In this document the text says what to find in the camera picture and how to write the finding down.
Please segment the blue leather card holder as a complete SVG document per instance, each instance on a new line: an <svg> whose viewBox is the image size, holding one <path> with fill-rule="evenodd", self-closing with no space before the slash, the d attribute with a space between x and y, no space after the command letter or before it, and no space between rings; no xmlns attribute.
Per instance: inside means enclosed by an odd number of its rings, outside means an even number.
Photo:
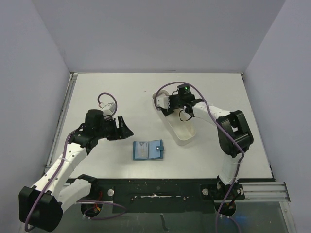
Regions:
<svg viewBox="0 0 311 233"><path fill-rule="evenodd" d="M164 157L163 140L134 141L132 159L134 161L160 160Z"/></svg>

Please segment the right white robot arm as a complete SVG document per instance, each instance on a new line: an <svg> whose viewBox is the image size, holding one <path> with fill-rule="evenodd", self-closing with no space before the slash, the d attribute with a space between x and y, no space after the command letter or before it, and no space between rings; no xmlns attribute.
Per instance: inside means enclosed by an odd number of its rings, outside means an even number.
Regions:
<svg viewBox="0 0 311 233"><path fill-rule="evenodd" d="M225 153L223 168L219 175L222 183L216 186L219 197L226 199L234 192L233 183L238 180L241 161L254 142L253 135L241 110L228 111L208 104L206 99L192 84L172 82L153 94L156 110L168 117L179 110L209 122L217 128L220 148Z"/></svg>

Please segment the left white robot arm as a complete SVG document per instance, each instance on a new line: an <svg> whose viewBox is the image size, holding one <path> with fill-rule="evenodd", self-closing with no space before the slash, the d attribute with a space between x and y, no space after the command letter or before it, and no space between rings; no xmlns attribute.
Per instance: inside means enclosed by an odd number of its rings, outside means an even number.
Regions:
<svg viewBox="0 0 311 233"><path fill-rule="evenodd" d="M103 111L91 109L85 121L65 139L61 155L49 170L31 187L23 187L18 195L19 220L24 230L40 228L52 232L59 225L63 213L79 199L92 200L99 187L89 181L74 182L63 198L64 184L75 168L98 145L99 140L123 140L133 136L122 116L105 116Z"/></svg>

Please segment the light blue credit card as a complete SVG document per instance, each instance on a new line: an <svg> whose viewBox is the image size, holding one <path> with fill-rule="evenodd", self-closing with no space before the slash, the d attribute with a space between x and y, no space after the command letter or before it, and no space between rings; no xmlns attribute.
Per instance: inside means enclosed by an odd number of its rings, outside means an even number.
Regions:
<svg viewBox="0 0 311 233"><path fill-rule="evenodd" d="M148 152L148 142L136 142L136 158L147 159Z"/></svg>

